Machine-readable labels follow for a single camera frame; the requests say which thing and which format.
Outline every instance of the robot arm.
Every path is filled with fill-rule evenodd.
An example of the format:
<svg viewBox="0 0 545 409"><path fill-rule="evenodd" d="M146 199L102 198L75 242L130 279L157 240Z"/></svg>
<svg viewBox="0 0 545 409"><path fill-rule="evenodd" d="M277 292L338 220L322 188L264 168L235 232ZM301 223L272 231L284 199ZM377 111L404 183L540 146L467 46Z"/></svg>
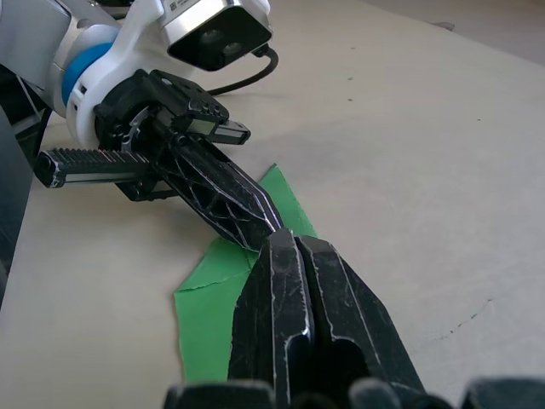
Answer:
<svg viewBox="0 0 545 409"><path fill-rule="evenodd" d="M250 132L185 79L250 52L275 55L266 0L136 0L123 26L86 0L2 1L0 63L87 148L40 152L47 187L109 181L134 201L180 196L253 251L282 227L267 193L213 145Z"/></svg>

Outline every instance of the camera housing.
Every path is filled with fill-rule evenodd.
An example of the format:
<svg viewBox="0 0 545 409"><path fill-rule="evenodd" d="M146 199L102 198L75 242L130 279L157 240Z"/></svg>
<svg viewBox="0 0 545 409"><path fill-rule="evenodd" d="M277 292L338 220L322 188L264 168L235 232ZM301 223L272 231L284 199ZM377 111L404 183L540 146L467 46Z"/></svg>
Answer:
<svg viewBox="0 0 545 409"><path fill-rule="evenodd" d="M168 54L217 71L273 36L260 0L165 0L160 20Z"/></svg>

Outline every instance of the blue ring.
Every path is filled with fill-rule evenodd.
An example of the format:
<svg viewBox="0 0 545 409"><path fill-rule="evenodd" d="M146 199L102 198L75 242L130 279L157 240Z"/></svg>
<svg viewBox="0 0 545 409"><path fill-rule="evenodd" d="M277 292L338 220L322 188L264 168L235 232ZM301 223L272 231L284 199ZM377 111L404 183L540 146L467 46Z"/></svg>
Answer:
<svg viewBox="0 0 545 409"><path fill-rule="evenodd" d="M62 78L61 94L65 105L68 103L70 93L76 85L77 79L91 64L97 61L101 56L108 52L113 43L103 43L86 49L70 63L66 69L65 76Z"/></svg>

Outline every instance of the beige table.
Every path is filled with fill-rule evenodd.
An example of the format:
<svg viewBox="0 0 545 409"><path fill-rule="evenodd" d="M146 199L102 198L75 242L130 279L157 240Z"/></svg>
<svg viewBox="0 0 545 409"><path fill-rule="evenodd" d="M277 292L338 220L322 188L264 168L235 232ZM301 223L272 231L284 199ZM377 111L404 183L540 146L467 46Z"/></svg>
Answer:
<svg viewBox="0 0 545 409"><path fill-rule="evenodd" d="M255 177L279 163L430 391L543 374L545 69L358 1L272 9L281 64L221 98L253 130L227 152ZM35 185L0 312L0 407L160 407L181 380L172 293L214 237L179 200Z"/></svg>

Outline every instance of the green paper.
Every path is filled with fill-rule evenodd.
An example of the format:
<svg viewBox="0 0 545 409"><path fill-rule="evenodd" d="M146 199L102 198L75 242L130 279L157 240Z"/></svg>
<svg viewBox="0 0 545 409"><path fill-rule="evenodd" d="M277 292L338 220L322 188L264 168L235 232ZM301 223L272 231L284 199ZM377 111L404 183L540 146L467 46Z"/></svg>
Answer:
<svg viewBox="0 0 545 409"><path fill-rule="evenodd" d="M284 225L316 237L290 185L274 165L260 181ZM258 254L218 238L175 293L180 352L187 382L225 381L231 353L232 314Z"/></svg>

